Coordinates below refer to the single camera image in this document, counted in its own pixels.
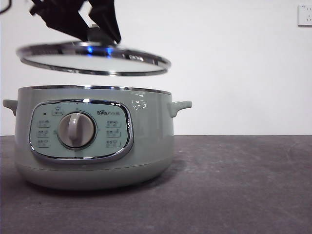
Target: gray table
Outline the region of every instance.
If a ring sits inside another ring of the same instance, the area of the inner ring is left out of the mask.
[[[311,234],[312,136],[176,136],[158,178],[95,192],[25,182],[1,137],[3,234]]]

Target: pot handle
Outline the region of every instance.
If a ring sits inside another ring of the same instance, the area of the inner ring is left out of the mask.
[[[170,116],[172,118],[176,117],[178,111],[191,107],[192,107],[191,101],[174,101],[171,103]]]
[[[18,101],[15,100],[3,100],[3,106],[9,108],[13,111],[14,116],[16,116],[16,109],[18,107]]]

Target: pot lid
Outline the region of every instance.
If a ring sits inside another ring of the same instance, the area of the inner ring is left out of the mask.
[[[31,66],[91,75],[158,75],[171,66],[169,60],[160,56],[100,42],[26,46],[18,49],[17,55],[21,62]]]

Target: blue light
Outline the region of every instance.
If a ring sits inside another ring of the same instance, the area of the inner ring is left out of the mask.
[[[91,46],[88,46],[87,49],[88,49],[89,53],[93,53],[93,48]]]
[[[111,55],[112,52],[114,51],[114,49],[113,49],[113,48],[110,48],[110,47],[106,48],[105,50],[106,50],[106,52],[107,52],[108,55]]]

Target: wall outlet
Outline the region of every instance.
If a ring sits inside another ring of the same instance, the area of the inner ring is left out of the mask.
[[[298,6],[298,26],[312,27],[312,4]]]

